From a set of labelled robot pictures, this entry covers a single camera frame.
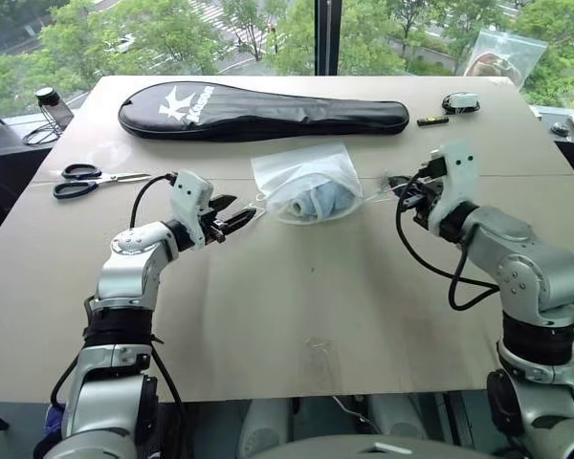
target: plastic bag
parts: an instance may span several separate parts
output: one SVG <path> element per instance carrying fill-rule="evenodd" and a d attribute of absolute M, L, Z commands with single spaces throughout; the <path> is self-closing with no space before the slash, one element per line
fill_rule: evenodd
<path fill-rule="evenodd" d="M 480 31 L 465 77 L 509 77 L 519 89 L 546 51 L 547 43 L 510 33 Z"/>
<path fill-rule="evenodd" d="M 252 158 L 251 165 L 266 210 L 284 223 L 335 220 L 363 202 L 362 185 L 341 142 Z"/>

